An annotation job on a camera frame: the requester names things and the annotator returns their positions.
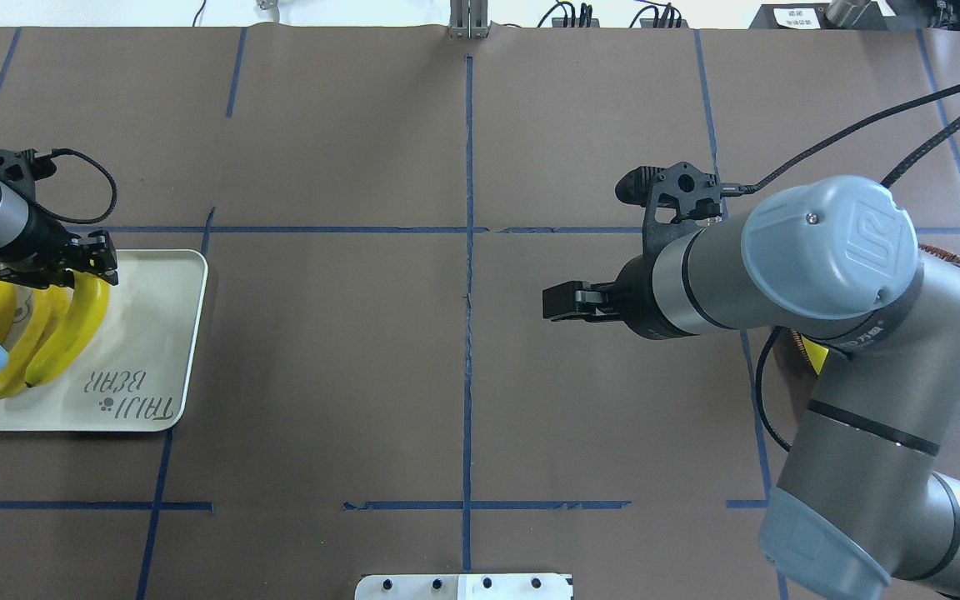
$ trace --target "white wall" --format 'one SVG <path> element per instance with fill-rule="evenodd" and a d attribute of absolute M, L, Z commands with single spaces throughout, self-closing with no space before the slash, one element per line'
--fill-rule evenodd
<path fill-rule="evenodd" d="M 759 3 L 674 0 L 691 26 L 723 29 L 746 29 Z M 0 0 L 0 26 L 186 27 L 199 4 L 202 0 Z M 643 7 L 633 0 L 591 4 L 603 27 L 627 27 Z M 490 0 L 488 16 L 496 23 L 534 27 L 550 5 L 553 0 Z M 230 27 L 269 20 L 275 15 L 258 10 L 255 0 L 207 0 L 199 24 Z M 279 0 L 279 22 L 297 26 L 412 26 L 449 20 L 449 0 Z"/>

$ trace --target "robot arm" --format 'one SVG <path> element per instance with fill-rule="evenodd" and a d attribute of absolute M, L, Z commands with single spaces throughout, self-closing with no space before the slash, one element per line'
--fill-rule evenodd
<path fill-rule="evenodd" d="M 772 490 L 766 558 L 826 598 L 876 599 L 891 577 L 960 598 L 960 482 L 933 473 L 960 398 L 960 266 L 919 252 L 907 214 L 865 178 L 691 223 L 686 208 L 701 216 L 719 187 L 686 163 L 626 176 L 621 200 L 651 190 L 643 255 L 616 282 L 545 290 L 545 318 L 624 320 L 656 339 L 778 325 L 828 346 Z M 654 222 L 657 206 L 674 222 Z"/>
<path fill-rule="evenodd" d="M 35 202 L 35 181 L 57 171 L 51 159 L 60 153 L 75 152 L 0 151 L 0 280 L 71 288 L 73 271 L 84 271 L 117 284 L 117 252 L 109 232 L 73 234 Z M 111 186 L 117 189 L 112 179 Z M 6 361 L 0 347 L 0 369 Z"/>

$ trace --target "bunch of bananas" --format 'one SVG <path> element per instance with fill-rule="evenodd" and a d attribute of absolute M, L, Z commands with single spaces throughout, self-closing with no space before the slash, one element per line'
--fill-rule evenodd
<path fill-rule="evenodd" d="M 0 371 L 0 399 L 50 383 L 95 337 L 109 307 L 110 284 L 88 273 L 75 272 L 73 276 L 72 302 L 60 287 L 32 292 L 32 314 L 10 349 L 7 366 Z M 0 344 L 13 326 L 16 300 L 15 286 L 0 281 Z"/>

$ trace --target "ur logo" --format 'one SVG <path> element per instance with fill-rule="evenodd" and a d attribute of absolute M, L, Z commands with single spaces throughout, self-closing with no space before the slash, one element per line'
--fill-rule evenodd
<path fill-rule="evenodd" d="M 902 221 L 895 215 L 855 202 L 851 213 L 847 258 L 891 277 L 895 274 L 895 247 Z"/>

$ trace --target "bolt hole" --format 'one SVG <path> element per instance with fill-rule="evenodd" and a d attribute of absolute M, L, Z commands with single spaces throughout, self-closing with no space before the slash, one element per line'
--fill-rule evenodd
<path fill-rule="evenodd" d="M 11 182 L 19 182 L 24 179 L 24 171 L 20 170 L 18 164 L 14 164 L 12 167 L 7 167 L 7 179 L 10 179 Z"/>
<path fill-rule="evenodd" d="M 694 191 L 694 177 L 685 173 L 677 178 L 677 185 L 683 193 L 692 193 Z"/>

